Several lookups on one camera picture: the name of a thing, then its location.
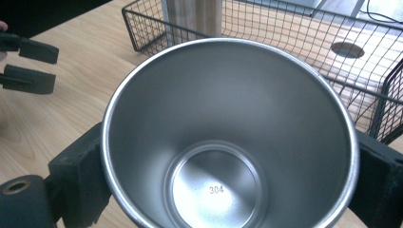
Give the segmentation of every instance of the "black wire mesh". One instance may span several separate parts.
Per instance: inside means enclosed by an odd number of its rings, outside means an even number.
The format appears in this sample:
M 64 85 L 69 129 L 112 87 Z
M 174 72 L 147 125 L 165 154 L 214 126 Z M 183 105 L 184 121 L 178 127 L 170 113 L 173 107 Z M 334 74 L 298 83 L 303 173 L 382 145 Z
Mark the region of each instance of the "black wire mesh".
M 134 49 L 147 55 L 208 37 L 165 21 L 161 0 L 137 0 L 122 13 Z M 358 130 L 384 143 L 403 132 L 401 28 L 279 1 L 223 0 L 221 36 L 280 48 L 312 66 Z

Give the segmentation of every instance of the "black clamp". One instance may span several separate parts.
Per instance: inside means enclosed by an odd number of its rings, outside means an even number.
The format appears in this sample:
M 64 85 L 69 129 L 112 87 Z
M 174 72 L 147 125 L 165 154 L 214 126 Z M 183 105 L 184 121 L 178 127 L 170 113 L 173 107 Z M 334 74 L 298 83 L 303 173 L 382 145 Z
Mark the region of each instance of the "black clamp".
M 370 228 L 399 228 L 403 219 L 403 155 L 357 131 L 361 165 L 349 208 Z M 111 193 L 101 163 L 101 123 L 56 156 L 50 175 L 0 185 L 0 227 L 85 228 L 96 222 Z
M 19 51 L 21 57 L 48 64 L 56 64 L 59 55 L 57 47 L 5 32 L 0 32 L 0 51 Z M 18 66 L 6 65 L 0 73 L 3 88 L 36 94 L 52 93 L 55 80 L 54 74 Z

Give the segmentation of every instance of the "wooden table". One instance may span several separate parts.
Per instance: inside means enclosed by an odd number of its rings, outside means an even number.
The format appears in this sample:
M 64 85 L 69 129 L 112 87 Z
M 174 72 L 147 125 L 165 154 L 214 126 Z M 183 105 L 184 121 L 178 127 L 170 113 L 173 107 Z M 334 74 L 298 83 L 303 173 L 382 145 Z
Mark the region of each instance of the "wooden table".
M 121 15 L 130 1 L 111 1 L 34 37 L 60 49 L 55 66 L 16 53 L 0 63 L 57 75 L 50 95 L 0 89 L 1 183 L 27 174 L 46 177 L 48 162 L 102 120 L 118 84 L 147 58 L 133 50 Z M 135 225 L 111 199 L 96 227 Z M 365 226 L 348 210 L 336 227 Z

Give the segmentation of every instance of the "black rubber grip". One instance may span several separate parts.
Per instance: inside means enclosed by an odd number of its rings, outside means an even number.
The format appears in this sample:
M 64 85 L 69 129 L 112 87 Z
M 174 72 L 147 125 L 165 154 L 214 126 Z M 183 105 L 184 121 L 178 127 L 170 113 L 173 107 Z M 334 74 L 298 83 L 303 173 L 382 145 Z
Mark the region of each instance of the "black rubber grip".
M 0 185 L 0 227 L 55 227 L 41 177 L 27 175 Z
M 53 92 L 56 75 L 6 65 L 2 76 L 3 88 L 36 94 L 50 94 Z
M 0 51 L 17 51 L 20 48 L 20 37 L 0 32 Z
M 56 64 L 59 48 L 27 38 L 21 38 L 19 55 L 49 64 Z
M 358 183 L 350 209 L 370 228 L 398 228 L 403 220 L 403 155 L 357 131 Z

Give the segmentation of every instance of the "stainless steel container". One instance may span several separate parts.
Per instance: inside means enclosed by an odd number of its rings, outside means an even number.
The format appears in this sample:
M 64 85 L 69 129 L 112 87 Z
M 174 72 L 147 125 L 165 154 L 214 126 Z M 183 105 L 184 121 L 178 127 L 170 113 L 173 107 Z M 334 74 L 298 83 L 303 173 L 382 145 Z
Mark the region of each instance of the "stainless steel container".
M 210 37 L 221 36 L 222 0 L 162 0 L 164 21 Z M 170 46 L 195 40 L 179 28 L 167 27 Z
M 325 227 L 355 190 L 355 129 L 310 67 L 207 39 L 133 70 L 106 109 L 113 196 L 145 227 Z

